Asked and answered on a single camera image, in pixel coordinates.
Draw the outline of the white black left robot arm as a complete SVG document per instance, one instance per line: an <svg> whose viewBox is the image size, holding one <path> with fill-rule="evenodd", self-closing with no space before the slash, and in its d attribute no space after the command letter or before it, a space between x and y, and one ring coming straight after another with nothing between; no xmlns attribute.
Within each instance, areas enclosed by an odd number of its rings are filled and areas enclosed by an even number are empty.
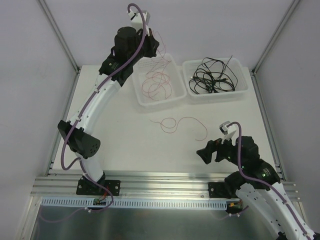
<svg viewBox="0 0 320 240"><path fill-rule="evenodd" d="M95 157L101 142L92 133L105 106L120 90L134 71L134 65L142 58L157 55L160 43L154 38L149 27L136 30L125 26L117 31L114 46L109 56L102 62L98 76L89 96L80 109L68 120L58 123L63 138L60 163L65 166L65 151L69 148L80 162L84 177L83 187L99 195L105 190L105 174L99 160Z"/></svg>

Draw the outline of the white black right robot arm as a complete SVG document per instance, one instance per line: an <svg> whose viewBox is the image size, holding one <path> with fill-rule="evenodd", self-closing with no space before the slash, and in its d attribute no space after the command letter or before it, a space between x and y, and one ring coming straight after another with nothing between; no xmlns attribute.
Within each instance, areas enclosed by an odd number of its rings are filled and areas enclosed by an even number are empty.
<svg viewBox="0 0 320 240"><path fill-rule="evenodd" d="M253 210L277 240L318 240L293 206L276 170L259 155L251 136L232 140L218 138L207 142L197 155L209 164L227 160L241 167L223 182L209 182L210 198L239 198Z"/></svg>

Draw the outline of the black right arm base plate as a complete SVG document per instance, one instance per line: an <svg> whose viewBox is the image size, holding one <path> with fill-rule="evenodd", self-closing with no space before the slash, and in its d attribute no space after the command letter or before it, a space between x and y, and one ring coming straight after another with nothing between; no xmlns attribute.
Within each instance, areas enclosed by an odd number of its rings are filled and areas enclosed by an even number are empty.
<svg viewBox="0 0 320 240"><path fill-rule="evenodd" d="M209 182L208 194L210 198L237 198L236 191L240 189L239 185L229 184L227 182Z"/></svg>

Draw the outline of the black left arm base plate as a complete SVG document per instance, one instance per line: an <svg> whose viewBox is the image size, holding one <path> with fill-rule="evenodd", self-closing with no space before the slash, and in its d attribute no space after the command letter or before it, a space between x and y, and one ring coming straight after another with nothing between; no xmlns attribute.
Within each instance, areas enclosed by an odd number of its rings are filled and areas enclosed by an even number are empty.
<svg viewBox="0 0 320 240"><path fill-rule="evenodd" d="M121 189L120 180L108 180L101 182L100 185L108 189L113 196L119 196ZM79 196L102 196L105 190L86 178L81 178L77 183L76 195Z"/></svg>

